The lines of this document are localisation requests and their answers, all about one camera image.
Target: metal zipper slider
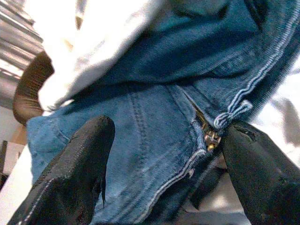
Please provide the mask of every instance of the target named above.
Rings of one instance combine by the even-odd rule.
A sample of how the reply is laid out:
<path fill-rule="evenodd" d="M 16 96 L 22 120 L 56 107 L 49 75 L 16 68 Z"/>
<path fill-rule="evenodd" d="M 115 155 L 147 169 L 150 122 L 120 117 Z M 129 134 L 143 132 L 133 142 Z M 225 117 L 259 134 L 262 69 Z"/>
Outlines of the metal zipper slider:
<path fill-rule="evenodd" d="M 221 142 L 221 137 L 217 134 L 216 131 L 212 129 L 209 123 L 206 121 L 203 113 L 192 103 L 196 109 L 196 114 L 199 120 L 202 122 L 202 130 L 204 132 L 204 140 L 206 143 L 207 151 L 214 150 Z"/>

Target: jeans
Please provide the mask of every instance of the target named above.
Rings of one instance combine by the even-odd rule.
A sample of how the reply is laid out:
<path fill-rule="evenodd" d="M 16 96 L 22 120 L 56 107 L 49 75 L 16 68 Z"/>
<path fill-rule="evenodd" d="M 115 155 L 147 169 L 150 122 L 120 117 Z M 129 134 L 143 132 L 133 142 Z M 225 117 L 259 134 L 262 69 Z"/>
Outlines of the jeans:
<path fill-rule="evenodd" d="M 215 17 L 174 13 L 73 103 L 28 122 L 34 177 L 87 120 L 109 116 L 116 133 L 106 204 L 98 201 L 91 224 L 142 222 L 170 186 L 214 154 L 195 106 L 220 134 L 259 109 L 298 49 L 299 12 L 300 0 L 232 0 Z"/>

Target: fly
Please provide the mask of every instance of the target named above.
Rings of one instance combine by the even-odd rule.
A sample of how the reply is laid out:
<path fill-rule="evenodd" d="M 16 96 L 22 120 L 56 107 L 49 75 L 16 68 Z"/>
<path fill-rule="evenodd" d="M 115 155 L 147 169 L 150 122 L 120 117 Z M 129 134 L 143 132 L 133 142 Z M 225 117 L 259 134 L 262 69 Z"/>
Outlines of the fly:
<path fill-rule="evenodd" d="M 210 126 L 204 117 L 204 114 L 198 109 L 194 102 L 187 96 L 188 100 L 191 102 L 196 110 L 196 115 L 202 123 L 202 130 L 204 132 L 204 140 L 206 143 L 207 151 L 213 151 L 221 142 L 221 137 L 216 131 Z"/>

